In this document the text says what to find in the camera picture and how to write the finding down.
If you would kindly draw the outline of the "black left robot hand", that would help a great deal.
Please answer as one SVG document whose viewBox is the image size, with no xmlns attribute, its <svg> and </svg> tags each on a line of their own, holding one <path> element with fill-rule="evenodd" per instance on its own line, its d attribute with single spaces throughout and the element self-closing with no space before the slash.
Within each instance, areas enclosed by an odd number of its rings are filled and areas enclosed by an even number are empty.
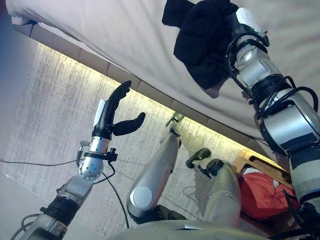
<svg viewBox="0 0 320 240">
<path fill-rule="evenodd" d="M 97 123 L 93 124 L 92 137 L 111 140 L 112 134 L 115 136 L 127 135 L 135 132 L 142 126 L 146 117 L 144 112 L 141 112 L 135 119 L 120 121 L 114 124 L 116 109 L 119 106 L 120 100 L 130 91 L 131 84 L 131 80 L 125 81 L 112 92 L 102 108 Z"/>
</svg>

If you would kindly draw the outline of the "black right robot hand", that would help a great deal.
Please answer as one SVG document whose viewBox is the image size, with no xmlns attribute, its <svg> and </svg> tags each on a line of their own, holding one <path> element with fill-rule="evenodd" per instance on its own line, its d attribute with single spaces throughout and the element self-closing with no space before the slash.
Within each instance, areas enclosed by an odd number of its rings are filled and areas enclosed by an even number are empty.
<svg viewBox="0 0 320 240">
<path fill-rule="evenodd" d="M 256 33 L 261 37 L 267 34 L 267 31 L 258 25 L 253 14 L 244 7 L 240 7 L 236 12 L 231 13 L 227 17 L 230 25 L 231 36 L 236 37 L 242 33 Z"/>
</svg>

